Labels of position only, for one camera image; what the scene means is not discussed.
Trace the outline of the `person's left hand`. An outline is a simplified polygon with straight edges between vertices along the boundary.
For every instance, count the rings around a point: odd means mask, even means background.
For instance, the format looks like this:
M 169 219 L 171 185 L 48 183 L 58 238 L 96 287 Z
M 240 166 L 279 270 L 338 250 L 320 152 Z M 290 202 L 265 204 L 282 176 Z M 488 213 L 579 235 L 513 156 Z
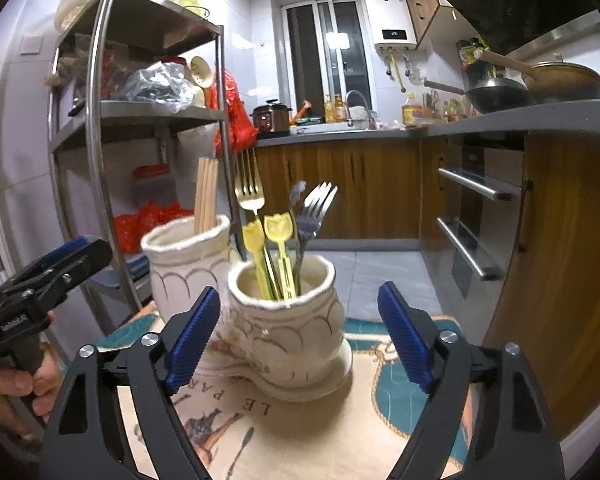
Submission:
M 33 393 L 32 410 L 47 422 L 62 383 L 57 353 L 49 344 L 42 344 L 41 348 L 44 359 L 33 375 L 0 365 L 0 426 L 18 436 L 28 434 L 29 429 L 9 399 Z

